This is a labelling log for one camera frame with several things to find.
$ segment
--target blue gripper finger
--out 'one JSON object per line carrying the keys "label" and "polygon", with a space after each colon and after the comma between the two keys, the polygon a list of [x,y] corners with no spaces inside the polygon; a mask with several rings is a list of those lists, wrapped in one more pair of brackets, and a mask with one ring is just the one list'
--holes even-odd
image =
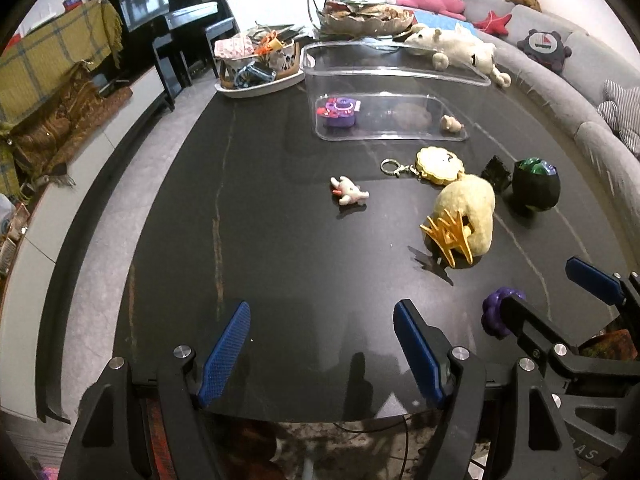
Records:
{"label": "blue gripper finger", "polygon": [[599,269],[572,256],[564,266],[566,276],[576,285],[608,305],[619,304],[624,299],[620,282]]}
{"label": "blue gripper finger", "polygon": [[[420,393],[430,404],[440,408],[451,393],[451,388],[447,387],[450,371],[446,357],[450,344],[440,330],[428,327],[424,322],[421,323],[423,327],[418,328],[416,316],[422,321],[411,301],[399,301],[394,308],[394,330]],[[438,346],[434,348],[435,352],[430,348],[429,337],[423,336],[425,329],[430,333],[437,331],[441,336],[435,334],[437,341],[431,342]]]}
{"label": "blue gripper finger", "polygon": [[250,326],[251,311],[248,303],[243,301],[204,364],[202,386],[198,391],[198,402],[202,407],[209,406],[213,399],[222,395]]}

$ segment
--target piano bench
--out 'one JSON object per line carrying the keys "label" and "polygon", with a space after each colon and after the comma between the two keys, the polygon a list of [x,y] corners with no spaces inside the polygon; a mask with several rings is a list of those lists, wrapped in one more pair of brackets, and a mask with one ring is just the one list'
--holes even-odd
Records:
{"label": "piano bench", "polygon": [[213,23],[212,25],[208,25],[202,29],[207,41],[207,46],[209,47],[209,62],[211,63],[213,73],[216,77],[218,77],[218,68],[216,67],[216,58],[213,54],[213,45],[211,42],[212,40],[222,36],[225,32],[233,30],[233,28],[234,18],[227,18],[226,20],[221,20],[220,22]]}

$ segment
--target red starfish plush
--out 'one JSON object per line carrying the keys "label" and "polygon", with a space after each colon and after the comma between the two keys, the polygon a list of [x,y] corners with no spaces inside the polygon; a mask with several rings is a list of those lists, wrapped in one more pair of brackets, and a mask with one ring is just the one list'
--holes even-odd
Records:
{"label": "red starfish plush", "polygon": [[499,17],[495,12],[490,10],[482,22],[475,22],[473,25],[475,28],[479,28],[487,34],[493,34],[494,36],[508,36],[509,31],[504,28],[504,26],[509,23],[510,19],[511,14]]}

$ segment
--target white stuffed animal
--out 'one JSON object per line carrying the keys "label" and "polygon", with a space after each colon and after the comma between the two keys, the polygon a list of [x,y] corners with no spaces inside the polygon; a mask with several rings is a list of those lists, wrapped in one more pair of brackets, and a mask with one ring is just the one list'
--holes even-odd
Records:
{"label": "white stuffed animal", "polygon": [[500,72],[495,66],[495,45],[485,43],[459,23],[455,30],[431,28],[418,23],[412,27],[412,31],[414,33],[405,43],[436,50],[433,54],[433,67],[436,70],[445,70],[449,65],[469,64],[489,76],[499,87],[507,88],[511,85],[509,74]]}
{"label": "white stuffed animal", "polygon": [[440,127],[446,132],[451,132],[452,134],[458,133],[462,128],[465,127],[464,124],[461,124],[459,120],[457,120],[454,116],[443,115],[440,120]]}
{"label": "white stuffed animal", "polygon": [[331,185],[334,187],[332,193],[340,197],[340,200],[338,200],[338,204],[340,205],[364,202],[369,198],[368,191],[360,191],[360,187],[356,186],[345,176],[340,177],[340,182],[338,182],[334,177],[331,177]]}

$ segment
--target black table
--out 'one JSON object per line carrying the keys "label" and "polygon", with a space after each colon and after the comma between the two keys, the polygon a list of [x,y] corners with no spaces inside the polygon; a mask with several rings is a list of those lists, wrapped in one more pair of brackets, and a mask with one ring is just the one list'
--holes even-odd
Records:
{"label": "black table", "polygon": [[[424,408],[392,327],[402,298],[453,344],[505,364],[522,351],[480,324],[482,300],[500,286],[524,290],[576,342],[596,333],[612,312],[565,278],[564,263],[576,254],[624,274],[626,240],[571,140],[520,106],[518,89],[486,92],[485,132],[436,144],[455,151],[467,173],[495,154],[508,164],[509,154],[547,158],[562,195],[557,210],[528,218],[498,197],[490,252],[471,268],[446,270],[418,228],[441,188],[380,171],[387,157],[413,161],[424,142],[321,140],[303,84],[250,100],[216,95],[146,220],[114,355],[146,381],[176,345],[198,347],[225,308],[220,296],[243,298],[250,334],[210,408],[310,422]],[[370,192],[366,208],[338,208],[328,181],[342,174]]]}

